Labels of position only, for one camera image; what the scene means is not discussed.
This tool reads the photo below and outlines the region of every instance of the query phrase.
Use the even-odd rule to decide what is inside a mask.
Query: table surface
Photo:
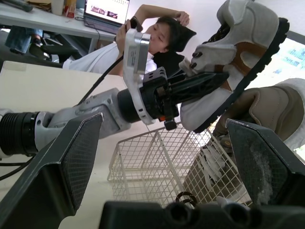
[[[0,108],[14,112],[56,112],[75,105],[91,88],[100,74],[77,72],[38,65],[5,62],[0,73]],[[93,94],[111,88],[124,90],[126,84],[116,75],[107,75]],[[63,220],[59,229],[96,229],[101,220],[105,201],[113,199],[112,187],[107,182],[109,163],[116,144],[126,138],[147,132],[143,122],[132,124],[131,129],[99,140],[94,168],[81,207],[75,217]],[[14,155],[6,163],[23,162],[28,158]],[[0,176],[14,167],[0,167]],[[1,181],[0,201],[23,171]]]
[[[0,3],[0,23],[4,25],[17,25],[33,29],[42,29],[50,32],[64,33],[98,39],[99,34],[95,29],[84,26],[82,21],[58,16],[43,10],[33,8],[25,12],[17,8]],[[102,40],[112,41],[114,34],[99,31]]]

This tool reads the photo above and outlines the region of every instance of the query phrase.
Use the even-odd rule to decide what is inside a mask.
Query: laptop screen
[[[87,0],[86,13],[102,19],[124,24],[129,0]]]

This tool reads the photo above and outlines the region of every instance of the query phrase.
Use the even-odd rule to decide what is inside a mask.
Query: cable
[[[21,162],[21,163],[0,163],[0,166],[4,166],[4,167],[6,167],[6,166],[22,166],[24,164],[25,164],[25,162]]]
[[[30,162],[33,160],[33,158],[34,158],[34,157],[32,157],[32,158],[31,158],[30,160],[28,160],[27,162],[25,162],[25,163],[24,163],[22,166],[20,166],[19,168],[17,168],[17,169],[15,169],[15,170],[13,170],[13,171],[11,171],[11,172],[9,172],[9,173],[7,173],[7,174],[1,176],[1,177],[0,177],[0,181],[1,181],[1,180],[4,180],[4,179],[6,179],[6,178],[9,178],[9,177],[13,176],[14,174],[18,173],[19,171],[23,170],[26,166],[28,166],[28,165],[30,164]]]
[[[92,86],[92,88],[90,88],[90,90],[86,93],[86,95],[80,100],[80,102],[77,105],[80,105],[81,103],[83,103],[88,96],[94,91],[94,89],[104,80],[104,78],[106,77],[106,75],[119,63],[123,60],[124,57],[124,52],[123,55],[116,60],[116,62],[114,62],[104,73],[103,75],[98,78],[98,80],[94,83],[94,85]]]
[[[95,25],[94,24],[89,24],[84,18],[82,17],[75,17],[75,19],[77,21],[83,21],[85,24],[89,25],[89,26],[93,26],[94,29],[97,31],[97,33],[99,34],[99,39],[98,41],[100,40],[100,32],[96,29]],[[106,75],[119,63],[123,60],[123,56],[124,56],[124,53],[122,55],[122,57],[120,57],[116,62],[114,62],[104,73],[103,75],[95,82],[95,84],[92,86],[92,88],[90,88],[90,90],[86,93],[86,95],[80,100],[80,102],[77,104],[77,105],[80,105],[81,103],[83,103],[87,98],[88,96],[94,91],[94,89],[104,80],[104,78],[106,77]]]
[[[99,34],[99,39],[98,41],[100,40],[101,38],[101,34],[100,32],[96,29],[95,25],[94,24],[89,24],[83,17],[75,17],[75,20],[77,21],[83,21],[85,24],[89,25],[89,26],[93,26],[93,28],[97,31],[97,33]]]

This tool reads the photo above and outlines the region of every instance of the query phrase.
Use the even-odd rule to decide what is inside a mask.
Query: white wire basket
[[[212,136],[213,129],[195,134],[179,124],[173,131],[161,128],[120,141],[108,175],[114,199],[165,207],[188,191],[199,203],[221,196],[249,205],[234,159]]]

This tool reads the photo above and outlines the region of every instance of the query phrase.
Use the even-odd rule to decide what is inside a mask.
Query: black hair
[[[165,23],[165,24],[169,25],[170,36],[169,36],[168,45],[166,48],[168,50],[174,49],[181,36],[180,23],[176,19],[168,17],[168,16],[160,17],[157,20],[157,23]]]

